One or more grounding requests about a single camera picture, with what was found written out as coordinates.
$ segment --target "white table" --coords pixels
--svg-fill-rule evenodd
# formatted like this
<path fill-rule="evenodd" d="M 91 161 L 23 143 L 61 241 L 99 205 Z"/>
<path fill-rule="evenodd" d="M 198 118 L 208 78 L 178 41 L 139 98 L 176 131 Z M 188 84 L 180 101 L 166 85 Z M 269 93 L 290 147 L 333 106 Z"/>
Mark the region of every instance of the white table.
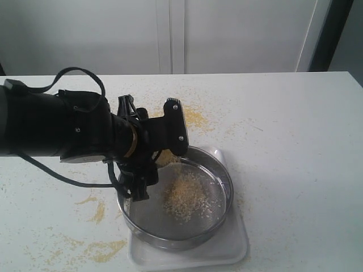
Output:
<path fill-rule="evenodd" d="M 53 80 L 17 78 L 29 86 Z M 129 93 L 153 113 L 165 98 L 180 98 L 190 143 L 225 152 L 250 252 L 236 265 L 196 271 L 362 270 L 363 92 L 348 73 L 101 79 L 114 111 Z M 85 76 L 56 88 L 98 91 Z M 40 160 L 73 179 L 108 180 L 102 163 Z M 1 158 L 0 216 L 0 271 L 135 271 L 113 189 L 74 187 Z"/>

